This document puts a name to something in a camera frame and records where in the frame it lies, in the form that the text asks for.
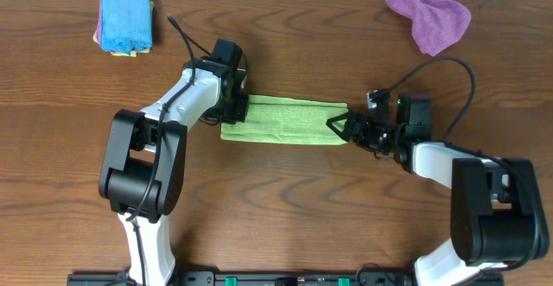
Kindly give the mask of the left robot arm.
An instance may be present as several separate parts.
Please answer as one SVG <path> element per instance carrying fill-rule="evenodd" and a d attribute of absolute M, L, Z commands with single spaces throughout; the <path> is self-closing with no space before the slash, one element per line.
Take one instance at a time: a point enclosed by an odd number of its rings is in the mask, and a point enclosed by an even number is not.
<path fill-rule="evenodd" d="M 248 72 L 244 62 L 195 58 L 155 103 L 139 111 L 121 110 L 112 119 L 99 193 L 126 232 L 130 268 L 121 283 L 173 281 L 169 215 L 184 181 L 188 132 L 201 120 L 244 121 Z"/>

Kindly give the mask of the purple microfiber cloth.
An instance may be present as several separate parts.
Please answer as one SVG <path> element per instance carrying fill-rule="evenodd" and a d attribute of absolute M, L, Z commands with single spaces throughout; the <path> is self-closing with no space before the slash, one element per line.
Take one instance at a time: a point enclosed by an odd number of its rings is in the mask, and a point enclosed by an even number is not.
<path fill-rule="evenodd" d="M 437 56 L 457 43 L 472 20 L 470 10 L 455 0 L 385 0 L 411 20 L 411 35 L 423 54 Z"/>

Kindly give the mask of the folded blue cloth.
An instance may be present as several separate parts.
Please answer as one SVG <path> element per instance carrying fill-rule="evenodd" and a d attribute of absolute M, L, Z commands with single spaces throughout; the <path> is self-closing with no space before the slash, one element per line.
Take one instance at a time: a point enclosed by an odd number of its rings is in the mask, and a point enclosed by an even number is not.
<path fill-rule="evenodd" d="M 129 54 L 153 47 L 151 0 L 99 0 L 102 6 L 100 48 Z"/>

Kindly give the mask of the folded yellow-green cloth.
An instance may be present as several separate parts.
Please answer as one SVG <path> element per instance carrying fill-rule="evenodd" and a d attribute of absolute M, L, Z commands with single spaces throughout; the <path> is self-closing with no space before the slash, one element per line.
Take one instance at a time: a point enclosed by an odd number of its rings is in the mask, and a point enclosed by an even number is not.
<path fill-rule="evenodd" d="M 125 52 L 118 52 L 118 51 L 110 51 L 110 54 L 116 57 L 137 57 L 138 54 L 147 54 L 149 53 L 151 48 L 145 48 L 144 50 L 137 51 L 135 49 L 131 50 L 129 54 L 126 54 Z"/>

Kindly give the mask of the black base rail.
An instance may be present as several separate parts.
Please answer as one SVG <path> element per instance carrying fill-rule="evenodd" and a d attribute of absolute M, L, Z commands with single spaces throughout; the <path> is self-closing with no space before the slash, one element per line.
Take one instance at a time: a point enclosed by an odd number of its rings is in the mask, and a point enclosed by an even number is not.
<path fill-rule="evenodd" d="M 80 273 L 67 276 L 68 286 L 142 285 L 142 274 L 130 277 L 129 273 Z M 171 286 L 414 286 L 416 279 L 409 271 L 377 269 L 369 266 L 356 274 L 292 274 L 292 273 L 217 273 L 213 271 L 187 271 L 173 273 L 165 285 Z M 463 285 L 504 286 L 500 274 L 490 273 Z"/>

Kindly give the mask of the folded purple cloth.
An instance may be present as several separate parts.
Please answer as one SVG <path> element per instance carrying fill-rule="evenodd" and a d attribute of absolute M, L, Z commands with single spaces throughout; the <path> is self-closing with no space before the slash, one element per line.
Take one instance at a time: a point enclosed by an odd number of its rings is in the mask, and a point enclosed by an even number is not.
<path fill-rule="evenodd" d="M 93 35 L 93 40 L 98 45 L 100 45 L 101 29 L 102 29 L 102 6 L 99 5 L 99 17 L 98 17 L 97 27 Z"/>

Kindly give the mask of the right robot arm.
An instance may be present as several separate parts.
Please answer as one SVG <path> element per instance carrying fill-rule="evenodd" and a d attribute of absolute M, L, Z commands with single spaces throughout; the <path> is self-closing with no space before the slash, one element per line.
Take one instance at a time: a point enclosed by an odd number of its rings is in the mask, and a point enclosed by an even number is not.
<path fill-rule="evenodd" d="M 500 158 L 432 138 L 431 101 L 404 94 L 388 124 L 386 99 L 373 115 L 349 111 L 327 120 L 346 142 L 392 156 L 406 172 L 450 190 L 450 237 L 418 258 L 404 285 L 491 285 L 503 271 L 543 258 L 550 235 L 531 161 Z"/>

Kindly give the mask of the green microfiber cloth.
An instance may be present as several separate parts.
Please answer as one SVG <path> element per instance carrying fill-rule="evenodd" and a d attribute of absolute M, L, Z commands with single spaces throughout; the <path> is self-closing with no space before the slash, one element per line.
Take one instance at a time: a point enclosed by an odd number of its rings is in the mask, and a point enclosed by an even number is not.
<path fill-rule="evenodd" d="M 342 145 L 327 127 L 330 118 L 347 113 L 346 103 L 251 95 L 245 121 L 222 124 L 220 138 L 248 143 Z"/>

